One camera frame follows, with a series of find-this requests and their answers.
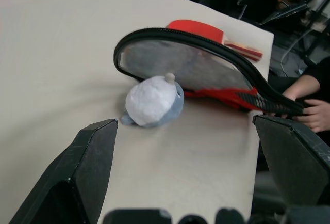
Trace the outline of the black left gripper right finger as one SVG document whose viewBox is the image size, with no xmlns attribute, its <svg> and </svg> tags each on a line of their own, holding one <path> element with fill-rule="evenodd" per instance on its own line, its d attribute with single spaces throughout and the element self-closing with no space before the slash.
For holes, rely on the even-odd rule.
<svg viewBox="0 0 330 224">
<path fill-rule="evenodd" d="M 329 205 L 329 146 L 289 119 L 255 115 L 269 171 L 288 205 Z"/>
</svg>

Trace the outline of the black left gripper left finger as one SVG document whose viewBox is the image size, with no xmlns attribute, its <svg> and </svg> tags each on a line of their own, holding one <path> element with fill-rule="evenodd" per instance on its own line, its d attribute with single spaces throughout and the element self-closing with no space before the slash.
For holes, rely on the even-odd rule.
<svg viewBox="0 0 330 224">
<path fill-rule="evenodd" d="M 117 119 L 108 119 L 80 130 L 49 164 L 10 223 L 97 223 L 117 129 Z"/>
</svg>

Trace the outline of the person's left hand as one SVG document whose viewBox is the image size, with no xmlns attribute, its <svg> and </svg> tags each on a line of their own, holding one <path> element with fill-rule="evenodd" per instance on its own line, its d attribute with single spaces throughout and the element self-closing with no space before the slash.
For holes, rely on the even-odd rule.
<svg viewBox="0 0 330 224">
<path fill-rule="evenodd" d="M 315 133 L 329 131 L 329 103 L 316 99 L 307 99 L 304 102 L 308 107 L 304 108 L 303 114 L 291 119 L 306 125 Z"/>
</svg>

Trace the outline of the person's right hand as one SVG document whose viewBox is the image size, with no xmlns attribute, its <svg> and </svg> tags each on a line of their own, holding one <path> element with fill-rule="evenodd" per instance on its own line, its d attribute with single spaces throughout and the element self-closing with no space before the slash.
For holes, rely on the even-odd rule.
<svg viewBox="0 0 330 224">
<path fill-rule="evenodd" d="M 297 79 L 283 95 L 293 101 L 314 94 L 320 90 L 320 83 L 309 75 L 303 75 Z"/>
</svg>

